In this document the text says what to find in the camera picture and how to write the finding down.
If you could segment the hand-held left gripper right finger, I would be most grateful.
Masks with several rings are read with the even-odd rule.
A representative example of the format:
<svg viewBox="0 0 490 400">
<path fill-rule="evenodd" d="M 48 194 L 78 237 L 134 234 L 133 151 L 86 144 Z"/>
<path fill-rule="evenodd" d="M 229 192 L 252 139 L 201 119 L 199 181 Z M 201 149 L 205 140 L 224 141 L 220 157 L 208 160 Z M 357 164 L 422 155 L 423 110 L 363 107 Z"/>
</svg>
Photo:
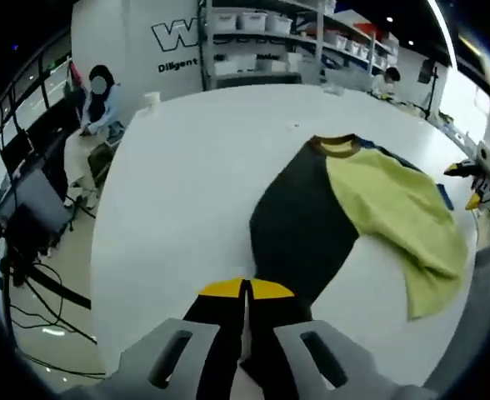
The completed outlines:
<svg viewBox="0 0 490 400">
<path fill-rule="evenodd" d="M 314 320 L 289 289 L 250 281 L 252 370 L 266 399 L 377 399 L 369 352 Z"/>
</svg>

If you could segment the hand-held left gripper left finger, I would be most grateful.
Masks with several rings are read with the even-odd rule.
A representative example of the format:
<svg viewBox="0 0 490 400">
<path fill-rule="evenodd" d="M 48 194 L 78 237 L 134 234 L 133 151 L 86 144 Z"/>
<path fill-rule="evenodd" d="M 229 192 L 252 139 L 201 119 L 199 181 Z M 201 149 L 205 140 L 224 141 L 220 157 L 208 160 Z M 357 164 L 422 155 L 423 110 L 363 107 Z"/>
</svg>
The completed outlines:
<svg viewBox="0 0 490 400">
<path fill-rule="evenodd" d="M 246 280 L 208 284 L 181 319 L 125 350 L 118 372 L 129 399 L 228 399 L 242 350 Z"/>
</svg>

